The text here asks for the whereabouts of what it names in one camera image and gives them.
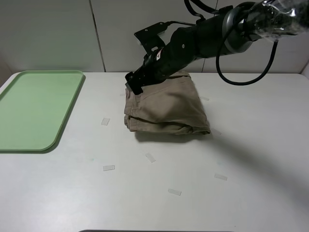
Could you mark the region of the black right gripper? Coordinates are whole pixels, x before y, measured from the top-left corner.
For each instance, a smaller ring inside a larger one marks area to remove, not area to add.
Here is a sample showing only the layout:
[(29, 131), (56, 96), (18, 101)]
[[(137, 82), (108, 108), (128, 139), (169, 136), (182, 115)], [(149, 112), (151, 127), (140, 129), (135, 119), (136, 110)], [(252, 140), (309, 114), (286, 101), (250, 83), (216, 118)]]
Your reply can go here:
[(129, 72), (125, 75), (126, 87), (135, 95), (142, 94), (143, 86), (162, 83), (192, 61), (193, 37), (173, 36), (171, 41), (151, 56), (148, 62), (135, 72)]

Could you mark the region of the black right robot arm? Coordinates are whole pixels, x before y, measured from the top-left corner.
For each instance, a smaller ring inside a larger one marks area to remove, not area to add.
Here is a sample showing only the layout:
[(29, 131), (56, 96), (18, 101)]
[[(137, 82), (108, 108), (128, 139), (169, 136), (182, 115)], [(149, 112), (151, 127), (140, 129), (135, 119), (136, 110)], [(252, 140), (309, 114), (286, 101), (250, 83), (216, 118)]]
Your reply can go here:
[(135, 95), (144, 86), (164, 82), (190, 63), (202, 58), (215, 58), (216, 70), (223, 76), (220, 57), (245, 52), (253, 42), (273, 42), (269, 61), (260, 74), (270, 70), (281, 38), (309, 30), (309, 3), (306, 0), (263, 0), (243, 2), (238, 6), (213, 9), (199, 0), (187, 0), (185, 6), (197, 17), (194, 24), (180, 23), (169, 43), (160, 34), (170, 22), (158, 22), (135, 33), (146, 51), (143, 64), (126, 76), (126, 87)]

